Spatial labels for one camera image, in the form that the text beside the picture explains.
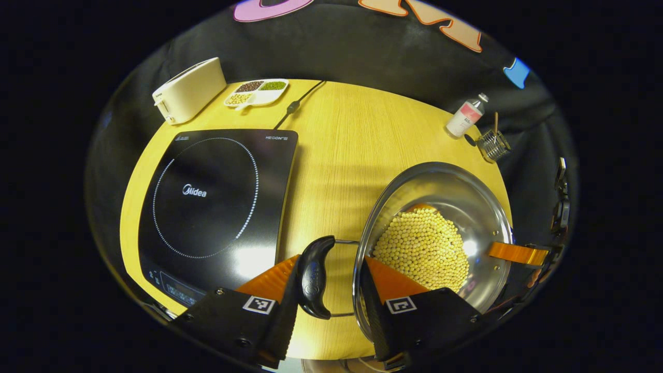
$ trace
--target orange letter cutout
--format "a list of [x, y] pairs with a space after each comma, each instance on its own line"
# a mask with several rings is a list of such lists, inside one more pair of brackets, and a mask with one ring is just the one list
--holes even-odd
[[[475, 52], [481, 52], [483, 49], [479, 45], [481, 33], [466, 22], [451, 16], [445, 11], [441, 11], [429, 4], [419, 0], [405, 0], [414, 11], [419, 22], [424, 25], [432, 25], [442, 21], [449, 20], [448, 26], [440, 27], [440, 31], [451, 39], [459, 42]], [[400, 0], [359, 0], [359, 4], [374, 11], [380, 11], [391, 15], [404, 17], [408, 11], [400, 6]]]

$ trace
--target light wood tabletop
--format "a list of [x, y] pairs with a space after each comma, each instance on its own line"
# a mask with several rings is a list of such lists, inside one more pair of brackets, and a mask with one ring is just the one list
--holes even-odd
[[[152, 175], [165, 149], [181, 131], [272, 129], [290, 102], [316, 83], [290, 80], [289, 87], [276, 102], [248, 107], [242, 112], [223, 104], [241, 83], [229, 84], [192, 121], [182, 125], [164, 123], [147, 145], [134, 173]], [[447, 162], [474, 174], [492, 190], [512, 224], [507, 191], [497, 165], [484, 161], [478, 148], [465, 139], [452, 139], [444, 131], [451, 116], [434, 106], [372, 88], [336, 82], [325, 82], [316, 88], [280, 127], [297, 132], [299, 142], [277, 261], [301, 254], [311, 241], [322, 236], [331, 234], [341, 240], [359, 240], [384, 188], [403, 170], [423, 162]], [[467, 133], [474, 139], [479, 137], [475, 126]], [[137, 240], [140, 214], [134, 209], [140, 209], [141, 198], [147, 191], [147, 183], [136, 185], [133, 178], [129, 183], [134, 183], [136, 192], [135, 196], [127, 195], [123, 205], [123, 255], [124, 247]], [[356, 250], [357, 246], [337, 244], [327, 256], [324, 304], [332, 313], [353, 311], [352, 271]], [[174, 301], [164, 305], [170, 305], [177, 314], [184, 311]], [[374, 353], [373, 345], [363, 336], [354, 316], [327, 321], [311, 317], [299, 308], [288, 356], [340, 359]]]

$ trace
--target black fabric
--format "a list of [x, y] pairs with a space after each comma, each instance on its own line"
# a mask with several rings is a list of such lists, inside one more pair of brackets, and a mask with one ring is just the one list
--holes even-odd
[[[498, 162], [519, 244], [547, 244], [557, 202], [553, 189], [558, 157], [568, 165], [571, 228], [578, 207], [577, 156], [562, 113], [533, 72], [517, 88], [502, 69], [514, 56], [490, 36], [481, 53], [422, 25], [410, 12], [394, 17], [352, 0], [316, 0], [283, 17], [254, 23], [233, 20], [233, 7], [169, 41], [138, 66], [104, 109], [88, 162], [86, 199], [97, 244], [118, 275], [145, 294], [123, 269], [119, 216], [129, 177], [143, 148], [163, 122], [151, 93], [180, 71], [218, 56], [228, 82], [269, 78], [326, 79], [386, 90], [454, 112], [484, 92], [488, 113], [500, 113], [500, 128], [513, 153]], [[480, 119], [485, 131], [492, 116]], [[526, 278], [514, 273], [512, 278]], [[504, 297], [510, 297], [508, 287]]]

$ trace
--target induction cooktop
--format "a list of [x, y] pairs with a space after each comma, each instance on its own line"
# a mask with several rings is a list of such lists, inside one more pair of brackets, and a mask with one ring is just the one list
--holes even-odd
[[190, 307], [272, 267], [297, 139], [269, 129], [175, 136], [141, 210], [143, 276]]

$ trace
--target black pot handle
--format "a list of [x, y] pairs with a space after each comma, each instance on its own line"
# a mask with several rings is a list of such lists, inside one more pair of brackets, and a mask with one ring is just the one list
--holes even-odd
[[311, 242], [297, 263], [297, 292], [299, 305], [309, 315], [329, 320], [331, 312], [322, 304], [327, 285], [325, 258], [335, 244], [334, 236], [325, 236]]

